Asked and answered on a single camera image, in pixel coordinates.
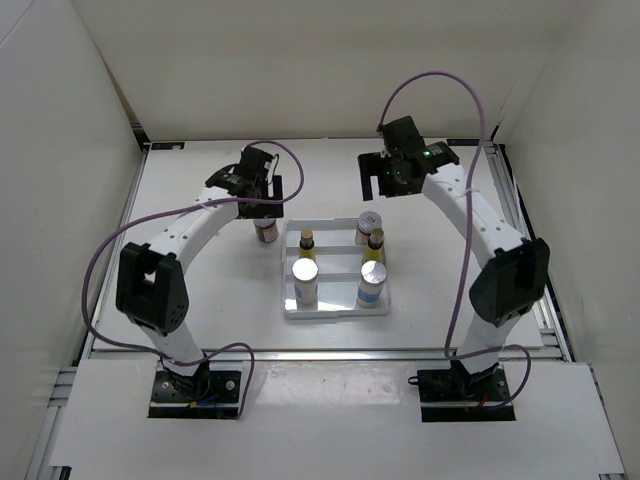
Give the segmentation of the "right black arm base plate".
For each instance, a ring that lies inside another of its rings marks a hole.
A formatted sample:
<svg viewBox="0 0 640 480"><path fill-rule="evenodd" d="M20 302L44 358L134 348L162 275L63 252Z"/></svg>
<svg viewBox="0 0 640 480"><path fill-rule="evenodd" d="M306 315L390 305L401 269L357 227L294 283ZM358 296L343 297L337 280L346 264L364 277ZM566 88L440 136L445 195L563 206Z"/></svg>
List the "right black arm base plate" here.
<svg viewBox="0 0 640 480"><path fill-rule="evenodd" d="M458 367L422 369L407 383L418 389L423 423L513 422L505 372L498 365L471 381Z"/></svg>

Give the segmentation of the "white bottle blue label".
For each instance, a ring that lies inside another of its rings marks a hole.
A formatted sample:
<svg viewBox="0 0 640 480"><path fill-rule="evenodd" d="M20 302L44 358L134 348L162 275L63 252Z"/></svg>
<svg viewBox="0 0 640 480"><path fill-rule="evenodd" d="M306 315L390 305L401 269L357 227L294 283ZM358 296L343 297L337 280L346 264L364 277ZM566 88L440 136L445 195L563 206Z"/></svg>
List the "white bottle blue label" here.
<svg viewBox="0 0 640 480"><path fill-rule="evenodd" d="M387 307L385 287L387 269L379 261L367 261L361 267L356 294L356 305L362 309L383 309Z"/></svg>

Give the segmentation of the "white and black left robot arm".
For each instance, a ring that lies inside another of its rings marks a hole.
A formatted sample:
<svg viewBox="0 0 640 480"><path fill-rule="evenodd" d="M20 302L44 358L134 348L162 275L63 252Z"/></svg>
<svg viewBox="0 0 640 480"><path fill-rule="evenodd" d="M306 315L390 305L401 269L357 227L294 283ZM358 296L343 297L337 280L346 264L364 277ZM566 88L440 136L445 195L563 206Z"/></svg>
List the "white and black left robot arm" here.
<svg viewBox="0 0 640 480"><path fill-rule="evenodd" d="M209 362L186 325L189 297L185 273L200 251L236 219L283 216L278 156L254 146L240 160L212 174L196 196L195 210L182 213L150 241L130 242L120 252L116 308L162 354L169 384L189 401L212 393Z"/></svg>

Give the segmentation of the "white bottle silver lid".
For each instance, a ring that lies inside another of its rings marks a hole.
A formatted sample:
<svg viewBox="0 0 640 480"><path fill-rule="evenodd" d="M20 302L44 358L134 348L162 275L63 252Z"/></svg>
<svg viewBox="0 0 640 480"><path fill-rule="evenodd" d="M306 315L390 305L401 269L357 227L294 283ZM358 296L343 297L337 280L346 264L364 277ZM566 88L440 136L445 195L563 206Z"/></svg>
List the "white bottle silver lid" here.
<svg viewBox="0 0 640 480"><path fill-rule="evenodd" d="M319 268L310 258L300 258L292 266L295 299L299 305L309 306L318 299Z"/></svg>

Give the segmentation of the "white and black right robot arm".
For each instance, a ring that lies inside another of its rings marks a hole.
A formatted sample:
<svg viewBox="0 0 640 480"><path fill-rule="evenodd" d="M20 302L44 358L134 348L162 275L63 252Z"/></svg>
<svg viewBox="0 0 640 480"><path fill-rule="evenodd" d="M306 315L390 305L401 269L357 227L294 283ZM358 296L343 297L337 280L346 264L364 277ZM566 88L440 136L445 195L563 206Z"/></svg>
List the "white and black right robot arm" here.
<svg viewBox="0 0 640 480"><path fill-rule="evenodd" d="M463 260L476 260L480 272L467 288L474 311L464 341L447 346L450 366L420 374L418 381L435 401L486 401L498 374L500 352L520 318L544 294L550 249L506 224L471 185L471 174L444 142L428 144L414 120L405 116L377 128L384 149L358 157L362 196L423 194L465 241Z"/></svg>

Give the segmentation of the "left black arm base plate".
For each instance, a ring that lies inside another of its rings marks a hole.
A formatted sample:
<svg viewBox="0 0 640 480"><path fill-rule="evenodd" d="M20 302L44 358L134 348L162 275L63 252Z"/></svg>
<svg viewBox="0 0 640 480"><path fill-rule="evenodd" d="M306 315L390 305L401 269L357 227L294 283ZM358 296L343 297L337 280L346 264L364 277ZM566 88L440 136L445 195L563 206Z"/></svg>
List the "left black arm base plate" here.
<svg viewBox="0 0 640 480"><path fill-rule="evenodd" d="M179 420L237 420L240 417L241 362L210 362L195 380L156 367L147 417Z"/></svg>

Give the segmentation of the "brown jar red lid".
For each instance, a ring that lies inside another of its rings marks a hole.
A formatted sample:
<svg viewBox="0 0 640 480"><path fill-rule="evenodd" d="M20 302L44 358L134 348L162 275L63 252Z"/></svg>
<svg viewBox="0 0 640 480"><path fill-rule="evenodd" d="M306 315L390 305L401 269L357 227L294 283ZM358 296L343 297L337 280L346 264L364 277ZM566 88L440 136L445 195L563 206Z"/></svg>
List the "brown jar red lid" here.
<svg viewBox="0 0 640 480"><path fill-rule="evenodd" d="M366 245L373 230L382 226L382 218L375 211L362 212L356 222L355 238L356 245Z"/></svg>
<svg viewBox="0 0 640 480"><path fill-rule="evenodd" d="M258 240L262 243L272 243L279 237L277 220L275 218L255 219L254 229Z"/></svg>

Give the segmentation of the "yellow bottle cork cap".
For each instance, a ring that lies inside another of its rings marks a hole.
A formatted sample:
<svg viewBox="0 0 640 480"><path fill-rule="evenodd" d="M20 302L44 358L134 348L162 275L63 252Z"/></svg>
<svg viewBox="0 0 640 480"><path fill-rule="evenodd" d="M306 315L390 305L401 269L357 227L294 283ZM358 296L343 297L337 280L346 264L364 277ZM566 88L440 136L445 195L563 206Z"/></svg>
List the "yellow bottle cork cap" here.
<svg viewBox="0 0 640 480"><path fill-rule="evenodd" d="M379 263L386 264L384 230L380 227L374 228L369 235L367 246L363 253L362 264L369 261L377 261Z"/></svg>
<svg viewBox="0 0 640 480"><path fill-rule="evenodd" d="M309 227L303 228L300 233L299 258L316 260L314 234Z"/></svg>

